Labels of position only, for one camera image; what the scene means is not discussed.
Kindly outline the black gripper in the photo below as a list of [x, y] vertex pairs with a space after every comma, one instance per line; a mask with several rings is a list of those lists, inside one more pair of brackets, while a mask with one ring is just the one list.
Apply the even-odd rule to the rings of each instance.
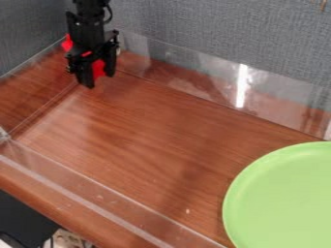
[[[110, 19], [104, 18], [104, 10], [79, 10], [76, 13], [67, 11], [66, 22], [71, 40], [103, 59], [104, 73], [112, 78], [116, 71], [119, 31], [112, 30], [110, 37], [106, 36], [104, 25], [110, 22]], [[74, 73], [82, 85], [88, 88], [95, 87], [91, 62], [79, 61], [75, 63]]]

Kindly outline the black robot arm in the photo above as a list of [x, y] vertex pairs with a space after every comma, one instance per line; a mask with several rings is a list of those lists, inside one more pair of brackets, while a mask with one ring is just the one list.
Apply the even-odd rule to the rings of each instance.
[[99, 77], [112, 78], [120, 53], [119, 31], [104, 34], [104, 26], [112, 20], [110, 0], [72, 0], [76, 12], [66, 12], [67, 34], [62, 42], [67, 71], [78, 82], [95, 87]]

